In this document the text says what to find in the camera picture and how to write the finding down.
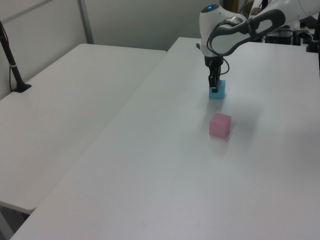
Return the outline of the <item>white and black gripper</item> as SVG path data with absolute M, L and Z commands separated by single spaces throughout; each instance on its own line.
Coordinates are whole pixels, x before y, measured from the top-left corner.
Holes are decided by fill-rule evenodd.
M 202 52 L 205 65 L 209 68 L 208 82 L 211 92 L 217 93 L 218 81 L 220 80 L 221 66 L 224 62 L 224 58 L 216 55 L 200 42 L 196 43 L 196 47 Z

